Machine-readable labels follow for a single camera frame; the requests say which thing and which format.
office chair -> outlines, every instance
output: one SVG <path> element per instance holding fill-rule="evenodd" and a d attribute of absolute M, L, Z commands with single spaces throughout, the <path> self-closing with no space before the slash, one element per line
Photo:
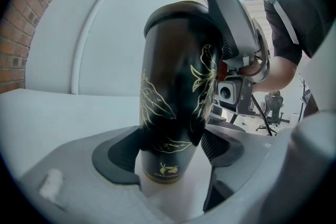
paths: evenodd
<path fill-rule="evenodd" d="M 272 117 L 270 119 L 267 119 L 267 122 L 269 125 L 274 124 L 276 127 L 278 127 L 278 124 L 280 124 L 282 120 L 283 112 L 281 112 L 281 117 L 279 117 L 280 109 L 283 107 L 282 103 L 284 102 L 284 98 L 282 96 L 271 96 L 270 94 L 265 96 L 265 117 L 267 118 L 269 112 L 272 110 Z M 266 129 L 265 125 L 262 124 L 258 128 L 256 128 L 256 131 L 258 130 Z"/>

person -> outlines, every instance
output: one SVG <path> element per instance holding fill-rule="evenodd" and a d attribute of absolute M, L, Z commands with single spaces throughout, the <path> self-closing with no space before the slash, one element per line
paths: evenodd
<path fill-rule="evenodd" d="M 294 44 L 273 4 L 264 0 L 266 18 L 272 30 L 274 57 L 270 60 L 268 77 L 255 84 L 253 92 L 278 91 L 286 87 L 295 76 L 302 51 L 311 58 L 334 20 L 334 13 L 328 10 L 325 0 L 277 1 L 288 16 L 299 44 Z M 241 74 L 254 73 L 258 68 L 256 59 L 255 64 L 242 69 Z"/>
<path fill-rule="evenodd" d="M 275 91 L 275 92 L 269 92 L 270 96 L 281 96 L 280 91 Z"/>

travel mug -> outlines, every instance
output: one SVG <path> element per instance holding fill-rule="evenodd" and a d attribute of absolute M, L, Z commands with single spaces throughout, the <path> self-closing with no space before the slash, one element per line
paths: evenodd
<path fill-rule="evenodd" d="M 208 9 L 191 1 L 156 10 L 144 35 L 141 162 L 150 179 L 173 183 L 185 173 L 203 135 L 223 39 Z"/>

white wall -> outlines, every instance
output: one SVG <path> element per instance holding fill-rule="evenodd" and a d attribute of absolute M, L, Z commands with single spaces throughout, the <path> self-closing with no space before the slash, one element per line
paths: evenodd
<path fill-rule="evenodd" d="M 89 33 L 80 94 L 139 95 L 143 28 L 158 7 L 181 0 L 107 0 Z M 36 29 L 26 67 L 26 88 L 70 93 L 81 28 L 96 0 L 53 0 Z"/>
<path fill-rule="evenodd" d="M 139 96 L 144 26 L 157 8 L 177 1 L 106 0 L 87 39 L 79 93 Z"/>

robotic arm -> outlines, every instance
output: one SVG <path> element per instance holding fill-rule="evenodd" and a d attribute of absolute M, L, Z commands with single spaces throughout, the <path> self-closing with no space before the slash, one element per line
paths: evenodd
<path fill-rule="evenodd" d="M 234 114 L 254 115 L 249 110 L 253 84 L 264 80 L 269 72 L 268 47 L 258 22 L 250 17 L 242 0 L 208 0 L 209 15 L 223 36 L 223 62 L 229 76 L 218 84 L 219 105 Z M 255 58 L 259 70 L 241 76 L 240 68 L 251 66 Z"/>

